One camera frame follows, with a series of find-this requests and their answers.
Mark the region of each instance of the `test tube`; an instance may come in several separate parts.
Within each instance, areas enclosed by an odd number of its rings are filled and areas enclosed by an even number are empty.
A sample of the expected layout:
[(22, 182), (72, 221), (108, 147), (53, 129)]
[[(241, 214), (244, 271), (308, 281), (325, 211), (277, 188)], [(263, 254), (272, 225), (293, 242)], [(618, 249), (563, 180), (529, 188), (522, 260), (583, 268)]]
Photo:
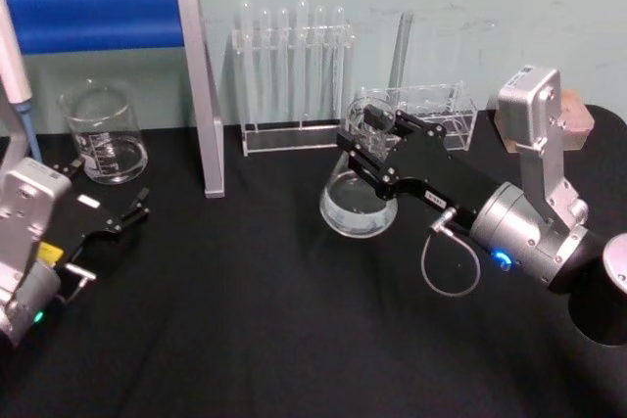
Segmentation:
[(333, 69), (332, 69), (332, 86), (333, 86), (333, 116), (342, 117), (342, 76), (344, 74), (344, 9), (336, 7), (333, 12)]
[(303, 125), (307, 120), (307, 34), (309, 25), (309, 4), (300, 0), (296, 6), (296, 44), (294, 49), (294, 120)]
[(313, 47), (310, 64), (310, 99), (308, 114), (311, 118), (320, 113), (320, 91), (322, 89), (322, 48), (324, 46), (325, 12), (324, 7), (318, 6), (313, 13)]
[(240, 26), (244, 42), (244, 82), (246, 87), (246, 102), (248, 105), (248, 121), (255, 126), (255, 131), (258, 131), (259, 91), (257, 88), (257, 75), (255, 74), (253, 9), (250, 2), (244, 2), (242, 4)]
[(288, 118), (289, 110), (289, 40), (290, 40), (290, 13), (281, 9), (278, 14), (278, 51), (276, 58), (276, 107), (275, 118)]
[(266, 122), (271, 121), (272, 110), (272, 64), (270, 60), (272, 42), (272, 18), (269, 9), (260, 11), (260, 34), (262, 39), (262, 49), (260, 56), (260, 73), (262, 87), (262, 105), (260, 109), (261, 119)]

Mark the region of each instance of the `erlenmeyer flask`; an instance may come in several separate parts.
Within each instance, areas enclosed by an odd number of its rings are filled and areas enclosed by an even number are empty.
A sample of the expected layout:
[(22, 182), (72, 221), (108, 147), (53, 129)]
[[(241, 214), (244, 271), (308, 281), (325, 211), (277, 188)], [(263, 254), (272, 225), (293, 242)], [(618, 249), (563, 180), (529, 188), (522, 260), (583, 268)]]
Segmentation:
[[(386, 129), (375, 129), (363, 122), (363, 110), (368, 105), (385, 112), (389, 118)], [(386, 132), (394, 125), (390, 106), (381, 100), (359, 98), (349, 107), (345, 125), (364, 149), (385, 160), (388, 152)], [(320, 212), (326, 223), (344, 236), (374, 237), (394, 221), (397, 202), (379, 199), (372, 187), (350, 170), (348, 164), (348, 154), (342, 153), (322, 191)]]

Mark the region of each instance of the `white label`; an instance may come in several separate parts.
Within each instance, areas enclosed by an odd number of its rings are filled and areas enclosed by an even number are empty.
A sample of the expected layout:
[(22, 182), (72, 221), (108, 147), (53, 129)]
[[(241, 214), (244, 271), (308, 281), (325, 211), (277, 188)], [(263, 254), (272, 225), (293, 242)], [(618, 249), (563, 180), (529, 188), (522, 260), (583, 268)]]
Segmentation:
[(433, 193), (431, 193), (430, 191), (425, 191), (424, 192), (424, 197), (429, 200), (431, 203), (433, 203), (436, 206), (439, 206), (442, 209), (446, 209), (447, 208), (447, 202), (444, 201), (442, 198), (438, 198), (437, 196), (435, 196)]
[(93, 198), (89, 198), (88, 196), (85, 195), (80, 195), (78, 197), (78, 200), (83, 203), (86, 206), (89, 206), (91, 208), (97, 209), (100, 207), (100, 202), (94, 200)]
[(533, 66), (525, 66), (521, 70), (519, 70), (514, 77), (512, 77), (508, 83), (506, 83), (505, 87), (514, 88), (520, 79), (528, 74), (531, 70), (533, 70)]

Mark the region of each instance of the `glass beaker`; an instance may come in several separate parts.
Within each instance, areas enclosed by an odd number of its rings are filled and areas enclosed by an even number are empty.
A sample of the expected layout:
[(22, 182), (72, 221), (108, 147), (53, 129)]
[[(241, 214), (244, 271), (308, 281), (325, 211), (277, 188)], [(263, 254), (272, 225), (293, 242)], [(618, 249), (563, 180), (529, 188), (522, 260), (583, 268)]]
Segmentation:
[(59, 98), (85, 173), (97, 183), (124, 183), (148, 163), (129, 91), (120, 80), (87, 79)]
[[(363, 121), (363, 110), (372, 105), (384, 111), (384, 129), (375, 129)], [(394, 112), (384, 101), (359, 98), (348, 109), (346, 128), (362, 147), (385, 160), (388, 153), (386, 132), (394, 125)], [(349, 155), (342, 153), (320, 196), (320, 213), (336, 232), (357, 239), (374, 237), (387, 229), (398, 211), (396, 200), (384, 201), (374, 189), (349, 169)]]

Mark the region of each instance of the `cable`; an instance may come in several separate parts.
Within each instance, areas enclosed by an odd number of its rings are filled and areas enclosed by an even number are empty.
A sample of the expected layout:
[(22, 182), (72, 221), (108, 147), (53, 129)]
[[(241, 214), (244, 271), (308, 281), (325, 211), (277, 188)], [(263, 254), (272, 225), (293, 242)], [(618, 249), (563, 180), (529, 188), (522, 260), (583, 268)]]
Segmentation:
[(426, 262), (425, 262), (427, 250), (429, 248), (429, 242), (431, 242), (431, 234), (429, 234), (429, 236), (427, 237), (427, 240), (424, 242), (424, 247), (422, 248), (422, 256), (420, 257), (420, 270), (422, 271), (422, 277), (424, 278), (424, 282), (427, 283), (427, 286), (429, 286), (436, 293), (442, 296), (446, 296), (447, 298), (462, 298), (472, 293), (472, 291), (474, 291), (477, 285), (479, 284), (479, 280), (481, 279), (481, 264), (479, 263), (479, 257), (474, 252), (474, 250), (468, 244), (465, 243), (464, 240), (456, 237), (455, 234), (453, 233), (446, 233), (446, 232), (443, 232), (443, 233), (450, 239), (453, 239), (454, 242), (464, 247), (472, 256), (472, 259), (474, 261), (474, 265), (476, 268), (474, 281), (472, 282), (469, 288), (464, 289), (463, 291), (460, 291), (458, 293), (450, 293), (448, 291), (443, 291), (440, 288), (436, 287), (436, 285), (431, 282), (431, 280), (429, 279), (429, 276), (427, 275)]

